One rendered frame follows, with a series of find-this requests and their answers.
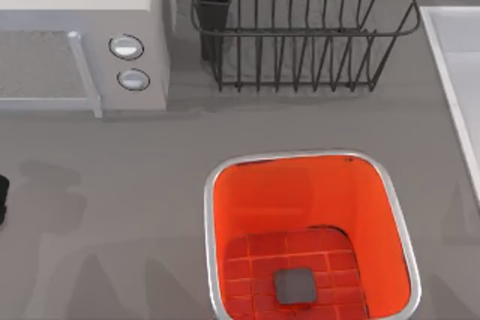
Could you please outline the orange basket with silver rim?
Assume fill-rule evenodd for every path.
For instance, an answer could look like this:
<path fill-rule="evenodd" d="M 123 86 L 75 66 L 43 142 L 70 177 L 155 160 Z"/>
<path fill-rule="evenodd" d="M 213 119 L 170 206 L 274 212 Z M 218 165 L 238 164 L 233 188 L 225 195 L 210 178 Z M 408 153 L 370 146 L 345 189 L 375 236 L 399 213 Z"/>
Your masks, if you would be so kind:
<path fill-rule="evenodd" d="M 388 172 L 354 151 L 234 157 L 204 189 L 214 320 L 410 320 L 422 288 Z M 310 268 L 312 304 L 281 305 L 274 273 Z"/>

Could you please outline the microwave oven door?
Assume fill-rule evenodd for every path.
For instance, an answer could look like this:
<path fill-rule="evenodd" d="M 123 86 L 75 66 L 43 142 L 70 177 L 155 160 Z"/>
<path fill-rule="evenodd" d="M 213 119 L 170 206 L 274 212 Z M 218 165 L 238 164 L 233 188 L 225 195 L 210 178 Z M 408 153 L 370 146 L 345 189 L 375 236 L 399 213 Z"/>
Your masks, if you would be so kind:
<path fill-rule="evenodd" d="M 103 116 L 77 31 L 0 31 L 0 112 Z"/>

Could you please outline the small microwave knob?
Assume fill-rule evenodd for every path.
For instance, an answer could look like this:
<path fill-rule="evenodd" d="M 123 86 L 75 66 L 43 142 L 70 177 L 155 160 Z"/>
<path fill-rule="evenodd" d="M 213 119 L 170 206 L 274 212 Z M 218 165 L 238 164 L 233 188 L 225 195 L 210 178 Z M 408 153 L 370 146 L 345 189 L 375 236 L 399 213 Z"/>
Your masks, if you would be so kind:
<path fill-rule="evenodd" d="M 143 70 L 131 68 L 117 74 L 118 84 L 127 91 L 144 91 L 151 83 L 150 77 Z"/>

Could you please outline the large microwave knob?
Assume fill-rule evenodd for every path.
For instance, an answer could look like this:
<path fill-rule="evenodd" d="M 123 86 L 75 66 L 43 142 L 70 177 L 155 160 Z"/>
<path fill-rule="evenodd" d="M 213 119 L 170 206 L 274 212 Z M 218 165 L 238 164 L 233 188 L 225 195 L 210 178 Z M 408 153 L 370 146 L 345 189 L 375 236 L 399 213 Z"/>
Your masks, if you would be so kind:
<path fill-rule="evenodd" d="M 116 57 L 125 61 L 133 61 L 140 58 L 145 47 L 142 41 L 130 34 L 119 34 L 109 39 L 108 47 Z"/>

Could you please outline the black cutlery holder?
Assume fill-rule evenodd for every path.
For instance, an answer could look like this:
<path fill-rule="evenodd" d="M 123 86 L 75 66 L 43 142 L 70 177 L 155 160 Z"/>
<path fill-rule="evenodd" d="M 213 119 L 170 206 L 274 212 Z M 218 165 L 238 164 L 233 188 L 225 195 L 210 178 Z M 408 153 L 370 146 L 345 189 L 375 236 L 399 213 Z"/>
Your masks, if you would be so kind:
<path fill-rule="evenodd" d="M 193 0 L 199 24 L 201 57 L 203 61 L 219 59 L 221 33 L 227 27 L 227 17 L 232 0 Z"/>

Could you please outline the grey square coaster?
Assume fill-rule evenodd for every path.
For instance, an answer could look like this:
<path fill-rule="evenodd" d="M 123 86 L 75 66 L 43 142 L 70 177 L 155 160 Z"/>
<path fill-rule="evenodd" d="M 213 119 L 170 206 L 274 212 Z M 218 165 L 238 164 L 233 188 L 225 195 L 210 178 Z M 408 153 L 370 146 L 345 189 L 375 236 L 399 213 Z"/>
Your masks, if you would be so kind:
<path fill-rule="evenodd" d="M 310 268 L 275 271 L 274 288 L 281 305 L 312 304 L 317 299 L 314 273 Z"/>

